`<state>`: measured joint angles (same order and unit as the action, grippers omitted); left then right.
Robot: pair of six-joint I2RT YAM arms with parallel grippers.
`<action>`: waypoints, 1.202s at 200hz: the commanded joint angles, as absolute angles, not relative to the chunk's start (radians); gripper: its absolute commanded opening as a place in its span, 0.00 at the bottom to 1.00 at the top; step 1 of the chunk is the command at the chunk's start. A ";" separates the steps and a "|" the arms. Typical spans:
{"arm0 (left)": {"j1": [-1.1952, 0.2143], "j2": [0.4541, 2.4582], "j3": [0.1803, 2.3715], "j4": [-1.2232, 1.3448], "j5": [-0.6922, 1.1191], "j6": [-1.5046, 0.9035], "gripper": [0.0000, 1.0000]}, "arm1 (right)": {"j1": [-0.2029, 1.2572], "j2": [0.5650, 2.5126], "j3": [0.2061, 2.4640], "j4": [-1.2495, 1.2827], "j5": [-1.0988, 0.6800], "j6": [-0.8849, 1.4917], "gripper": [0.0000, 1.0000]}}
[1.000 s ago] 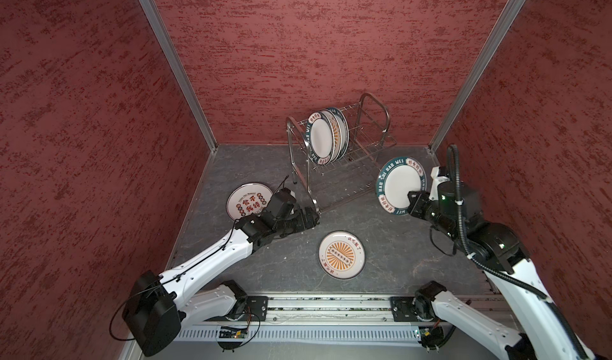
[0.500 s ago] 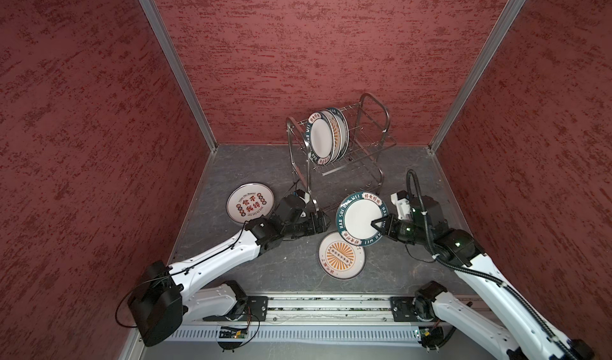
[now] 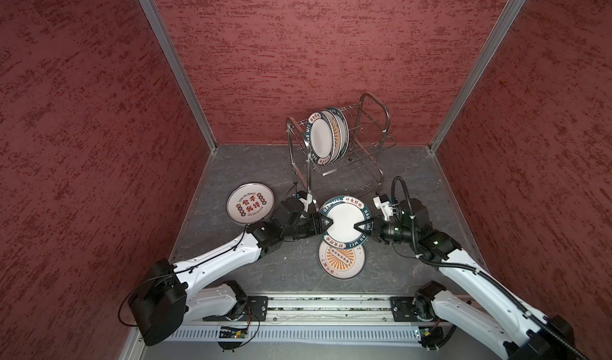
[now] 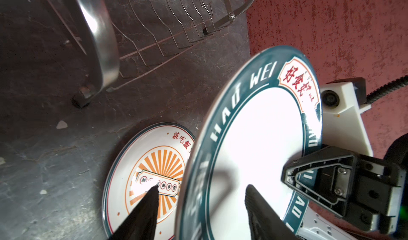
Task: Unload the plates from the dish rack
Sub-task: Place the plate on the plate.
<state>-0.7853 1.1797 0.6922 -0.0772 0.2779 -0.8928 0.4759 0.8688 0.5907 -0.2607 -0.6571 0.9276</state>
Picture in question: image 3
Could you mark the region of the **stainless steel dish rack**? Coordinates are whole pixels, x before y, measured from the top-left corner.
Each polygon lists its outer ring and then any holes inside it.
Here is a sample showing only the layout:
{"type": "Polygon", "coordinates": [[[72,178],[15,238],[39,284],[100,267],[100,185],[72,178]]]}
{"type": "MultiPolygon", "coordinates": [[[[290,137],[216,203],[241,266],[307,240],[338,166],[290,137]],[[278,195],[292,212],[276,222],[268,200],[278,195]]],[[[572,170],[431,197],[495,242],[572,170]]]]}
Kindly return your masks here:
{"type": "Polygon", "coordinates": [[[288,151],[293,178],[298,187],[312,195],[315,204],[346,194],[361,198],[379,193],[385,175],[381,154],[396,146],[390,133],[390,109],[375,95],[365,92],[360,99],[339,108],[347,121],[347,147],[344,153],[325,165],[314,162],[307,143],[307,120],[286,120],[288,151]]]}

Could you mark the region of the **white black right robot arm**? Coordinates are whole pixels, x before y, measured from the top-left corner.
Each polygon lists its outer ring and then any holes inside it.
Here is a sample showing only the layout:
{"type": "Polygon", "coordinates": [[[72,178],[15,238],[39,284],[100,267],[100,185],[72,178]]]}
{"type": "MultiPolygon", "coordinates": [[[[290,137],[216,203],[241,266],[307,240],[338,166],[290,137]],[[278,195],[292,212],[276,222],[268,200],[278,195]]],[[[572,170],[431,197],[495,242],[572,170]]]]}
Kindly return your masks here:
{"type": "Polygon", "coordinates": [[[413,198],[396,205],[376,202],[382,215],[352,223],[362,234],[387,244],[407,244],[415,259],[458,284],[473,300],[455,296],[431,281],[416,291],[411,311],[422,322],[443,320],[501,359],[583,359],[572,326],[524,302],[483,269],[449,234],[434,229],[427,209],[413,198]]]}

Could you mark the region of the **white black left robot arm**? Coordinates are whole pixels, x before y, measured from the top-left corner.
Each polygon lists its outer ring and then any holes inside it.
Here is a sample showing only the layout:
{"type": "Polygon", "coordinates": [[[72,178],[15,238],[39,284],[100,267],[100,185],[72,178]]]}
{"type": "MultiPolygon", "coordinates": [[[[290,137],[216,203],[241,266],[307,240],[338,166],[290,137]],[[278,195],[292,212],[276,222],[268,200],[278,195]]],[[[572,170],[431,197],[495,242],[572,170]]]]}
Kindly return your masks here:
{"type": "Polygon", "coordinates": [[[211,316],[239,317],[247,295],[234,281],[212,284],[240,267],[273,253],[287,241],[322,235],[333,220],[290,197],[267,218],[248,224],[234,240],[175,264],[154,263],[124,299],[146,346],[169,338],[185,321],[211,316]]]}

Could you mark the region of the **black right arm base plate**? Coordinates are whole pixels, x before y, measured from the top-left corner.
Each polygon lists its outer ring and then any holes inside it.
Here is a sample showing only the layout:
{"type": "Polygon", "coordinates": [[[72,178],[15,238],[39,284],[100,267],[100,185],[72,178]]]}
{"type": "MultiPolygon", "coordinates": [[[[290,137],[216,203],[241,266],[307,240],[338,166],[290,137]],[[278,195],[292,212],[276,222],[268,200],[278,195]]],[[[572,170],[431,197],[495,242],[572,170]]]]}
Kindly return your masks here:
{"type": "Polygon", "coordinates": [[[390,310],[396,323],[430,322],[434,319],[430,304],[421,296],[392,296],[390,310]]]}

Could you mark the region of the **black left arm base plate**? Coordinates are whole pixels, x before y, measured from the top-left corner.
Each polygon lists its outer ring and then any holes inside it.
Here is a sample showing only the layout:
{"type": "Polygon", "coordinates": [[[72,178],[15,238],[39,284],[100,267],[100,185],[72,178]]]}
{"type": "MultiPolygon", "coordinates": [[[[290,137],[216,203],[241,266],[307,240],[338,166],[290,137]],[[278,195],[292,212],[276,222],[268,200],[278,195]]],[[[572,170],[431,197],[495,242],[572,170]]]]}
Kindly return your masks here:
{"type": "Polygon", "coordinates": [[[226,315],[209,316],[203,318],[207,322],[247,322],[250,318],[264,322],[266,320],[269,304],[268,296],[247,296],[239,299],[237,304],[226,315]]]}

